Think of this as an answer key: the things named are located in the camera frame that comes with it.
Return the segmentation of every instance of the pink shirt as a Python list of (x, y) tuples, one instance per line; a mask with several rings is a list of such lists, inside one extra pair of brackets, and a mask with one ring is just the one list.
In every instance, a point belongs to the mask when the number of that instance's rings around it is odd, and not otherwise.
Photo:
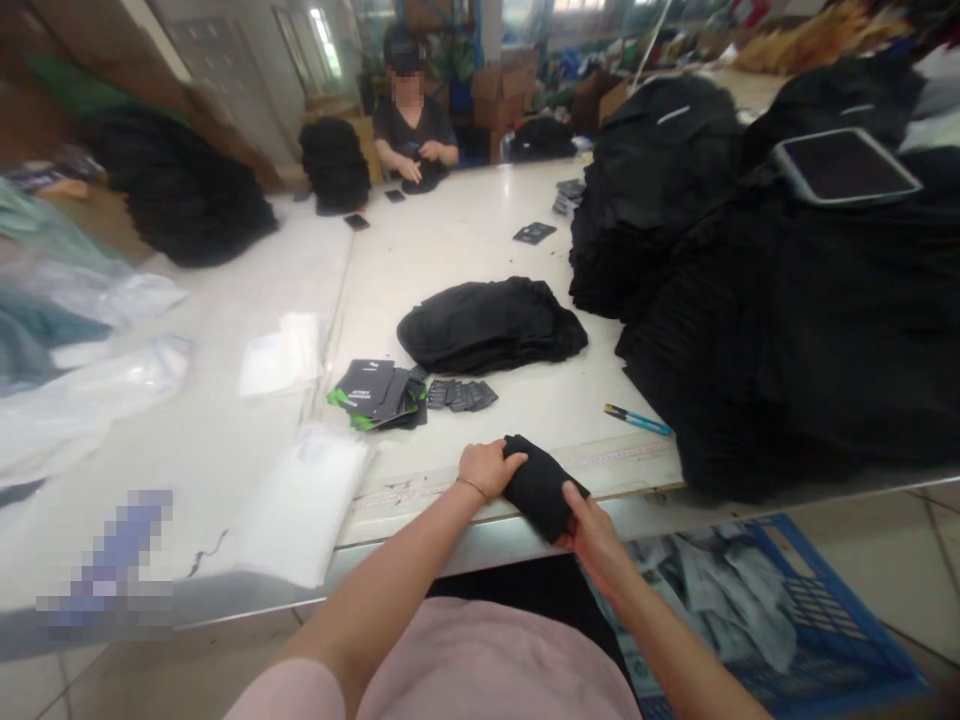
[[(285, 660), (246, 689), (226, 720), (344, 720), (336, 678)], [(358, 720), (639, 720), (616, 664), (578, 631), (488, 602), (420, 606), (360, 703)]]

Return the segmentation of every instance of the woman's right hand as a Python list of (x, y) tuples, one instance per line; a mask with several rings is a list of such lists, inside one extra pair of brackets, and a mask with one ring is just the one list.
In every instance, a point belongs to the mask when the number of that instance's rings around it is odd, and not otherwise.
[(397, 163), (397, 172), (410, 182), (417, 183), (417, 185), (420, 184), (420, 163), (414, 162), (408, 157), (402, 158)]
[(583, 569), (607, 600), (613, 602), (637, 571), (617, 536), (610, 516), (592, 497), (586, 500), (569, 480), (563, 484), (563, 499), (573, 510), (567, 532), (557, 546), (577, 554)]

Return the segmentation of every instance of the tiled floor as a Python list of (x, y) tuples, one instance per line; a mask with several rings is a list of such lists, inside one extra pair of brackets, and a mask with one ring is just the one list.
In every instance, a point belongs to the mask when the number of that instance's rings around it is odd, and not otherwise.
[[(805, 509), (794, 521), (932, 683), (960, 678), (960, 483)], [(300, 611), (302, 618), (308, 611)], [(0, 665), (4, 720), (217, 720), (299, 627), (278, 611), (166, 643)], [(932, 717), (934, 702), (857, 718)]]

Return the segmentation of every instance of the forearm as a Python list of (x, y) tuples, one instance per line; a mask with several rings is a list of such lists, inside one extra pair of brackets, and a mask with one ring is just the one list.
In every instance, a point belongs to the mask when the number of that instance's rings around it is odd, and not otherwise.
[(679, 720), (771, 720), (638, 573), (623, 578), (613, 596), (613, 609)]
[(440, 151), (440, 162), (447, 167), (456, 167), (460, 164), (460, 148), (456, 145), (444, 145)]
[(483, 497), (454, 483), (354, 570), (277, 660), (310, 657), (337, 678), (347, 717), (399, 640)]
[(377, 151), (377, 157), (380, 158), (380, 165), (384, 170), (390, 172), (400, 167), (403, 155), (394, 152), (386, 140), (374, 140), (373, 147)]

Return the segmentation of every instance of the white table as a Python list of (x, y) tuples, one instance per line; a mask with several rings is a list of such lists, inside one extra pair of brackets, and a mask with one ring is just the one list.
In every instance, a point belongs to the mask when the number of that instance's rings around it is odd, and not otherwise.
[[(341, 220), (317, 218), (311, 203), (283, 202), (277, 208), (287, 218), (284, 228), (237, 261), (208, 271), (165, 268), (194, 295), (142, 332), (195, 337), (194, 384), (118, 424), (96, 456), (42, 490), (45, 495), (31, 501), (19, 522), (0, 533), (0, 602), (7, 609), (0, 615), (0, 660), (50, 649), (35, 630), (35, 597), (62, 592), (58, 583), (92, 549), (131, 488), (174, 491), (172, 519), (151, 568), (156, 577), (182, 577), (195, 552), (216, 545), (302, 419), (346, 425), (345, 413), (327, 406), (324, 396), (350, 360), (390, 358), (412, 366), (396, 326), (419, 301), (468, 280), (515, 274), (545, 280), (570, 307), (569, 224), (553, 216), (550, 206), (555, 183), (580, 172), (576, 161), (465, 171), (400, 205), (377, 188), (367, 210), (372, 227), (352, 243)], [(511, 239), (538, 220), (557, 225), (557, 232), (538, 246)], [(263, 287), (271, 292), (259, 292)], [(333, 314), (334, 308), (328, 372), (315, 392), (253, 403), (237, 397), (240, 358), (250, 338), (272, 331), (284, 312)], [(811, 484), (762, 506), (705, 507), (678, 487), (671, 440), (603, 413), (603, 404), (613, 402), (653, 415), (613, 353), (619, 323), (577, 314), (590, 344), (576, 357), (488, 376), (501, 399), (479, 413), (430, 411), (428, 424), (412, 432), (370, 438), (378, 457), (344, 525), (324, 588), (304, 590), (234, 570), (227, 535), (193, 578), (174, 584), (173, 623), (188, 627), (324, 597), (452, 482), (466, 443), (506, 433), (522, 433), (553, 452), (601, 499), (625, 540), (960, 477), (955, 468), (864, 472), (846, 484)], [(445, 573), (552, 552), (501, 502), (467, 529)]]

